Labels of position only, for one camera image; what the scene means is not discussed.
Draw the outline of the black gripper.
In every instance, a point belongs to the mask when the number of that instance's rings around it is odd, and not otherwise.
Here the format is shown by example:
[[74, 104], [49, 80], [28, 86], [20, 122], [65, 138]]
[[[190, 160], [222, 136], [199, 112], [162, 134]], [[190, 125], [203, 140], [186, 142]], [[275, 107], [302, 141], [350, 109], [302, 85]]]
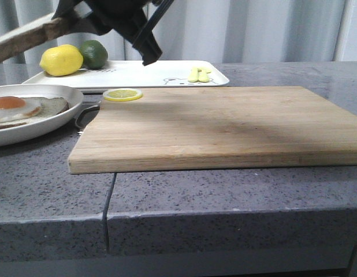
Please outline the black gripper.
[[153, 29], [173, 1], [59, 1], [53, 15], [62, 35], [91, 33], [89, 16], [92, 11], [105, 25], [112, 27], [142, 56], [144, 66], [156, 62], [162, 55]]

